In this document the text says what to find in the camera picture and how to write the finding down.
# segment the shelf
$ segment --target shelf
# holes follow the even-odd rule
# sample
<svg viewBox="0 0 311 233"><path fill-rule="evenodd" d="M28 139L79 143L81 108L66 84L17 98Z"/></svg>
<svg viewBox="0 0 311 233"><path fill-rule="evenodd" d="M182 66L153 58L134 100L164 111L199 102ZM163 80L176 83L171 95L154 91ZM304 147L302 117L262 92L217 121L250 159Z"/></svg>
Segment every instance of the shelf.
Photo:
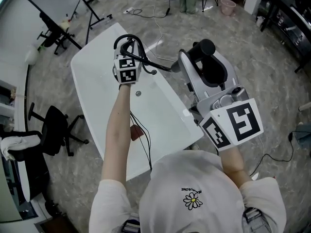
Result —
<svg viewBox="0 0 311 233"><path fill-rule="evenodd" d="M302 55L305 56L310 50L311 50L311 44L307 40L306 37L303 37L303 40L299 43L298 46L295 45L296 40L299 38L293 31L285 31L283 27L280 27L277 22L275 22L273 19L270 20L280 31L283 32L283 34L289 39L289 41L292 43L294 48Z"/></svg>
<svg viewBox="0 0 311 233"><path fill-rule="evenodd" d="M12 106L0 103L0 115L14 118L15 109Z"/></svg>

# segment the wire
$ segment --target wire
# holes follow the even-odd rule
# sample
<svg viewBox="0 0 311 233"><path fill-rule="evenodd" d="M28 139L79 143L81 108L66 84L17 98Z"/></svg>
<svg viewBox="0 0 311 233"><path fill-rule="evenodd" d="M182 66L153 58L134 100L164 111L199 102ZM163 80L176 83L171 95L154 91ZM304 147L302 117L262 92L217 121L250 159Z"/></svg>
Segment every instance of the wire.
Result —
<svg viewBox="0 0 311 233"><path fill-rule="evenodd" d="M144 151L145 151L145 153L146 153L146 156L147 156L148 162L150 163L150 160L149 160L148 154L147 154L147 152L146 152L145 146L143 145L143 143L142 143L142 141L141 141L140 136L139 136L139 139L140 139L140 142L141 142L141 144L142 144L142 147L144 148Z"/></svg>
<svg viewBox="0 0 311 233"><path fill-rule="evenodd" d="M151 138L150 138L149 131L145 128L145 126L143 126L143 124L138 120L138 118L136 116L134 116L134 114L132 112L131 112L131 114L141 124L141 126L147 131L148 136L149 136L149 140L150 140L150 148L151 148Z"/></svg>
<svg viewBox="0 0 311 233"><path fill-rule="evenodd" d="M156 16L146 17L146 16L140 15L141 12L142 12L142 9L135 9L135 10L133 11L133 13L131 13L131 12L128 11L128 13L129 13L130 15L139 16L139 17L143 17L143 18L165 18L165 17L167 16L167 14L166 14L166 15L164 15L164 16L162 16L162 17L156 17Z"/></svg>
<svg viewBox="0 0 311 233"><path fill-rule="evenodd" d="M262 146L262 148L261 148L261 153L262 153L262 156L264 156L264 145L263 145L263 142L262 142L262 140L261 140L260 135L258 135L258 138L259 138L259 141L261 142L261 146Z"/></svg>
<svg viewBox="0 0 311 233"><path fill-rule="evenodd" d="M154 56L155 56L157 59L160 59L160 60L167 60L167 61L171 61L171 62L174 62L174 63L175 63L174 60L161 58L161 57L158 57L158 56L156 55L156 49L157 49L157 46L158 46L160 40L163 38L163 33L162 33L162 31L161 31L161 27L160 27L159 24L156 22L156 18L154 18L154 20L155 20L156 25L159 27L160 34L161 34L161 37L158 39L158 41L157 41L157 43L156 43L156 45L155 45L155 53L154 53Z"/></svg>
<svg viewBox="0 0 311 233"><path fill-rule="evenodd" d="M142 143L142 140L141 140L140 136L139 136L139 139L140 139L140 142L141 142L141 144L142 144L142 146L143 146L143 148L144 148L144 151L145 151L145 153L146 153L146 155L147 155L147 159L148 159L150 171L152 171L152 163L151 163L151 137L150 137L149 131L146 129L145 126L143 126L143 124L137 119L137 117L136 117L132 112L130 112L130 116L131 116L131 120L132 120L133 125L134 125L134 122L135 122L136 125L141 129L141 131L142 131L142 132L144 133L144 135L146 136L147 143L148 143L148 152L149 152L149 155L148 155L147 152L146 152L146 149L145 149L145 147L144 147L144 145L143 145L143 143ZM148 136L147 136L146 132L144 131L144 129L142 129L142 127L141 127L140 125L148 132L149 139L148 139Z"/></svg>
<svg viewBox="0 0 311 233"><path fill-rule="evenodd" d="M155 20L155 24L159 27L161 37L158 39L158 41L157 41L157 43L156 43L156 45L155 45L155 52L154 52L154 53L151 51L151 49L150 49L148 46L147 46L147 48L148 48L149 51L155 56L155 58L160 59L160 60L171 61L171 62L175 63L175 62L176 62L175 60L161 58L161 57L157 56L157 54L156 54L157 46L158 46L160 40L163 38L163 33L162 33L162 31L161 31L161 27L160 27L159 24L156 22L156 18L165 18L165 17L168 15L169 10L171 9L171 0L169 0L169 8L168 8L168 10L167 10L165 16L163 16L163 17L156 17L156 16L155 16L156 6L154 6L154 5L149 5L149 6L145 6L145 7L153 7L153 8L154 8L154 12L153 12L153 16L152 16L152 17L145 17L145 16L140 15L140 13L142 12L142 9L135 9L135 10L133 11L133 13L130 13L130 12L128 12L128 13L131 14L131 15L133 15L133 16L140 16L140 17L143 17L143 18L153 18L153 19Z"/></svg>
<svg viewBox="0 0 311 233"><path fill-rule="evenodd" d="M168 67L165 67L165 66L162 66L162 65L159 65L157 63L154 63L152 61L149 61L148 58L147 58L147 55L146 55L146 52L145 52L145 49L144 49L144 46L141 42L141 40L136 36L136 35L133 35L133 34L124 34L124 35L121 35L120 37L118 37L113 45L113 49L117 49L117 45L119 43L120 40L122 40L123 38L128 38L128 41L123 43L120 47L120 53L122 55L125 55L125 56L128 56L130 58L133 58L141 63L144 63L145 65L150 65L152 67L155 67L155 68L158 68L158 69L161 69L161 70L164 70L164 71L168 71L170 72L171 69L168 68ZM130 53L127 49L129 47L129 44L134 40L137 41L138 43L138 47L140 47L140 53L142 54L143 57L139 57L139 56L136 56L132 53Z"/></svg>
<svg viewBox="0 0 311 233"><path fill-rule="evenodd" d="M278 159L272 157L270 154L265 153L265 154L262 156L261 160L259 161L258 165L256 166L255 170L251 173L250 176L253 176L253 174L256 172L257 168L260 166L260 164L261 164L261 162L262 162L262 160L263 160L263 158L264 158L265 156L269 156L272 160L274 160L274 161L279 161L279 162L290 162L290 161L292 160L293 155L294 155L294 148L293 148L293 145L292 145L293 132L297 132L297 133L311 133L311 132L308 132L308 131L292 131L292 132L290 132L290 134L288 135L288 140L289 140L289 142L290 142L290 144L291 144L291 147L292 147L292 154L291 154L291 157L289 158L289 160L278 160Z"/></svg>

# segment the black cable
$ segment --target black cable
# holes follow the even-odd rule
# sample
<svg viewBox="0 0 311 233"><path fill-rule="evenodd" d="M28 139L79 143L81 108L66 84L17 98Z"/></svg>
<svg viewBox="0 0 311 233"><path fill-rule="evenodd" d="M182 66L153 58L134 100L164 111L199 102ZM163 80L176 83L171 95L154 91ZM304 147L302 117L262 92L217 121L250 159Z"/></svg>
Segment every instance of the black cable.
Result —
<svg viewBox="0 0 311 233"><path fill-rule="evenodd" d="M156 17L156 16L145 17L145 16L140 15L141 12L142 12L142 9L135 9L135 10L133 11L133 13L131 13L131 12L128 11L128 13L129 13L130 15L132 15L132 16L139 16L139 17L143 17L143 18L165 18L165 17L167 16L167 14L166 14L166 15L164 15L164 16L162 16L162 17Z"/></svg>
<svg viewBox="0 0 311 233"><path fill-rule="evenodd" d="M130 58L133 58L134 60L140 61L140 62L142 62L142 63L145 64L145 65L149 65L149 66L152 66L152 67L155 67L155 68L164 70L164 71L168 71L168 72L171 71L171 69L168 68L168 67L164 67L164 66L162 66L162 65L159 65L159 64L157 64L157 63L154 63L154 62L151 62L151 61L148 60L147 55L146 55L146 52L145 52L145 50L144 50L144 46L143 46L141 40L140 40L136 35L133 35L133 34L124 34L124 35L119 36L119 37L116 39L116 41L115 41L115 43L114 43L114 45L113 45L113 49L114 49L114 50L117 49L118 42L119 42L120 40L124 39L124 38L128 38L128 41L125 42L125 43L123 43L123 44L121 45L121 47L120 47L120 53L121 53L122 55L125 55L125 56L128 56L128 57L130 57ZM129 51L127 51L127 48L128 48L128 46L131 44L130 41L131 41L132 39L134 39L134 40L137 41L138 47L140 48L140 51L141 51L141 54L142 54L142 58L141 58L141 57L138 57L138 56L136 56L136 55L134 55L134 54L132 54L132 53L130 53Z"/></svg>
<svg viewBox="0 0 311 233"><path fill-rule="evenodd" d="M150 171L152 171L151 154L150 154L150 153L151 153L151 138L150 138L149 131L145 128L145 126L143 126L143 124L137 119L137 117L134 116L134 114L133 114L132 112L130 112L130 116L131 116L131 120L132 120L133 125L134 125L134 122L135 122L136 125L142 130L142 132L143 132L144 135L146 136L147 143L148 143L148 152L149 152L149 156L148 156L148 154L147 154L147 152L146 152L146 149L145 149L145 147L144 147L144 145L143 145L143 143L142 143L140 137L139 137L139 139L140 139L140 142L141 142L141 144L142 144L142 146L143 146L143 148L144 148L144 151L145 151L145 153L146 153L146 155L147 155L147 159L148 159ZM148 136L147 136L146 132L142 129L142 127L137 123L136 120L137 120L137 121L142 125L142 127L148 132L149 139L148 139Z"/></svg>
<svg viewBox="0 0 311 233"><path fill-rule="evenodd" d="M145 147L144 147L144 145L143 145L143 143L142 143L142 141L141 141L140 136L139 136L139 139L140 139L140 142L141 142L141 144L142 144L142 147L144 148L144 151L145 151L145 153L146 153L146 156L147 156L148 162L150 163L150 160L149 160L148 154L147 154L146 149L145 149Z"/></svg>
<svg viewBox="0 0 311 233"><path fill-rule="evenodd" d="M148 136L149 136L149 140L150 140L150 148L151 148L151 137L149 134L149 131L145 128L145 126L143 126L143 124L138 120L138 118L136 116L134 116L134 114L131 112L132 116L141 124L141 126L148 132Z"/></svg>
<svg viewBox="0 0 311 233"><path fill-rule="evenodd" d="M139 127L140 127L140 125L137 123L137 121L135 120L135 116L134 116L134 121L135 121L135 123L136 123L136 125L138 125ZM150 135L149 135L149 133L148 133L148 135L149 135L149 138L150 138L150 142L149 142L149 140L148 140L148 137L147 137L147 134L146 134L146 132L140 127L140 129L142 130L142 132L144 133L144 135L146 136L146 139L147 139L147 142L148 142L148 147L149 147L149 149L148 149L148 151L149 151L149 167L150 167L150 171L152 171L152 164L151 164L151 138L150 138Z"/></svg>
<svg viewBox="0 0 311 233"><path fill-rule="evenodd" d="M133 13L127 11L127 13L129 13L130 15L133 15L133 16L139 16L139 17L143 17L143 18L165 18L169 14L170 10L171 10L171 0L169 0L169 8L166 10L165 15L162 16L162 17L156 17L156 16L146 17L146 16L142 16L142 15L140 15L140 13L142 12L142 9L135 9L133 11Z"/></svg>
<svg viewBox="0 0 311 233"><path fill-rule="evenodd" d="M145 126L143 126L143 124L137 119L137 117L134 116L134 114L132 112L131 112L131 115L134 117L135 123L140 127L140 125L137 123L137 121L138 121L142 125L142 127L148 132L149 141L148 141L148 137L146 135L146 132L140 127L140 129L143 131L143 133L145 134L145 136L147 138L147 142L148 142L148 146L149 146L149 160L150 160L150 166L151 166L151 170L152 170L152 165L151 165L151 137L150 137L149 131L145 128Z"/></svg>
<svg viewBox="0 0 311 233"><path fill-rule="evenodd" d="M294 148L293 148L293 145L292 145L293 132L297 132L297 133L311 133L311 132L308 132L308 131L292 131L292 132L290 132L289 135L288 135L288 140L289 140L289 142L291 144L291 147L292 147L292 154L291 154L291 157L289 158L289 160L278 160L278 159L275 159L274 157L272 157L270 154L265 153L262 156L261 160L259 161L259 164L256 166L255 170L251 173L250 176L253 176L253 174L256 172L257 168L260 166L260 164L261 164L261 162L262 162L262 160L263 160L263 158L265 156L269 156L272 160L279 161L279 162L290 162L292 160L293 155L294 155Z"/></svg>

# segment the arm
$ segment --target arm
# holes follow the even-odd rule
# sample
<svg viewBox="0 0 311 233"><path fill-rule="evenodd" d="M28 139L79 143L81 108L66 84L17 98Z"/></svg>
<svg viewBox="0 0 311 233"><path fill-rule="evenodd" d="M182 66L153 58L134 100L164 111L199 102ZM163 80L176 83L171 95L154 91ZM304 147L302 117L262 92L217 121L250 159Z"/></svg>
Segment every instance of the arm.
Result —
<svg viewBox="0 0 311 233"><path fill-rule="evenodd" d="M244 160L237 147L221 151L219 154L224 173L239 188L245 207L259 209L272 232L283 232L286 224L286 210L276 180L264 178L252 181L244 170Z"/></svg>
<svg viewBox="0 0 311 233"><path fill-rule="evenodd" d="M237 147L233 147L219 153L224 173L240 188L247 181L252 179L244 170L244 160Z"/></svg>
<svg viewBox="0 0 311 233"><path fill-rule="evenodd" d="M121 85L109 117L102 180L91 209L90 233L114 232L129 219L132 212L124 187L131 142L130 91L130 85Z"/></svg>
<svg viewBox="0 0 311 233"><path fill-rule="evenodd" d="M106 131L106 148L102 170L102 180L116 180L124 186L127 155L131 143L130 92L131 85L121 85L117 100L112 108Z"/></svg>

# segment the floor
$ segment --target floor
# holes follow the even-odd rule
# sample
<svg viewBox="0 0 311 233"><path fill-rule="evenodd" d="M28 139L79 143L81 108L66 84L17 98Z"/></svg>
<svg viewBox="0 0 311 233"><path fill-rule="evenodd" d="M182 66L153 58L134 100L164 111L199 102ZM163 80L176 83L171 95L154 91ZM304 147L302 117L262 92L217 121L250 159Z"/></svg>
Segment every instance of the floor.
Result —
<svg viewBox="0 0 311 233"><path fill-rule="evenodd" d="M311 84L304 71L294 73L296 60L269 29L261 33L254 19L241 7L236 8L233 16L225 17L213 0L209 0L209 3L214 6L204 13L186 15L179 12L178 1L172 1L170 15L156 20L163 33L163 43L158 46L157 54L162 58L176 60L180 49L187 50L194 41L208 38L235 66L240 83L257 102L264 125L264 133L260 136L263 145L258 137L241 145L241 152L251 173L263 151L276 158L290 157L292 149L287 139L289 132L295 129L298 122L309 122L311 119L309 110L302 113L297 110L299 105L311 100ZM153 19L122 13L129 7L144 7L141 14L151 16L154 10L151 5L156 6L156 15L163 15L168 8L168 1L106 0L92 5L99 16L113 14L114 18L94 27L90 32L90 40L113 23L119 22L128 33L137 35L147 46L155 44L160 31ZM76 35L76 41L82 45L88 18L89 14L78 18L71 29ZM29 108L30 103L35 102L35 111L44 116L48 108L54 105L68 114L69 121L72 121L76 115L82 114L70 70L71 58L78 49L69 44L69 48L59 56L53 55L53 51L54 47L42 50L37 64L30 69L27 106ZM157 60L152 55L149 57L163 65L172 64ZM190 107L193 94L184 85L181 73L163 75L185 105ZM29 130L40 130L41 126L38 120L29 122ZM51 176L49 190L79 232L87 233L92 201L100 181L102 159L85 121L78 122L74 133L89 139L90 143L80 145L71 141L73 157L67 157L65 149L61 149L56 156L45 155ZM206 137L197 144L200 149L214 151ZM260 178L275 177L279 183L287 209L285 232L297 232L307 224L311 213L309 151L300 149L295 140L293 146L294 156L290 162L265 159L258 169ZM128 196L136 210L148 181L147 172L127 183Z"/></svg>

